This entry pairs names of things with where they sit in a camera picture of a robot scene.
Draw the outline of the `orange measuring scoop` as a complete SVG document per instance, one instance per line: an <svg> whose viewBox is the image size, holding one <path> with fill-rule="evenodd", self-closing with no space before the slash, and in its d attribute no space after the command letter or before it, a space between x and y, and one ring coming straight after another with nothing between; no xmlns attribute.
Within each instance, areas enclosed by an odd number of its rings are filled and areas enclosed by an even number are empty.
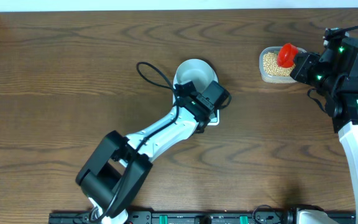
<svg viewBox="0 0 358 224"><path fill-rule="evenodd" d="M290 68L294 65L294 58L298 54L298 48L291 43L285 44L277 55L277 65L283 68Z"/></svg>

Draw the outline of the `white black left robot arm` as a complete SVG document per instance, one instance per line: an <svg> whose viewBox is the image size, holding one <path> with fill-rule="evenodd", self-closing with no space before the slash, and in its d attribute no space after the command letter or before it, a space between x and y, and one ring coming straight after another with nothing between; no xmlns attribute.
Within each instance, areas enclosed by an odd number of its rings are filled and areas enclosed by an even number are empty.
<svg viewBox="0 0 358 224"><path fill-rule="evenodd" d="M93 204L91 223L124 223L126 208L138 194L153 161L176 143L202 133L229 92L212 81L199 92L192 81L169 84L172 109L162 119L136 133L111 131L80 169L75 182Z"/></svg>

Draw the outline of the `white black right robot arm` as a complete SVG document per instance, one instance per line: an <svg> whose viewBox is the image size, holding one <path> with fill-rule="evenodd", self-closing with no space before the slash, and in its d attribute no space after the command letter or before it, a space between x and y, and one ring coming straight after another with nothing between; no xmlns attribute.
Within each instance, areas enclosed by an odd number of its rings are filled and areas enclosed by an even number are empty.
<svg viewBox="0 0 358 224"><path fill-rule="evenodd" d="M322 54L298 53L293 61L292 79L326 100L320 108L332 119L346 154L358 223L358 39L332 38Z"/></svg>

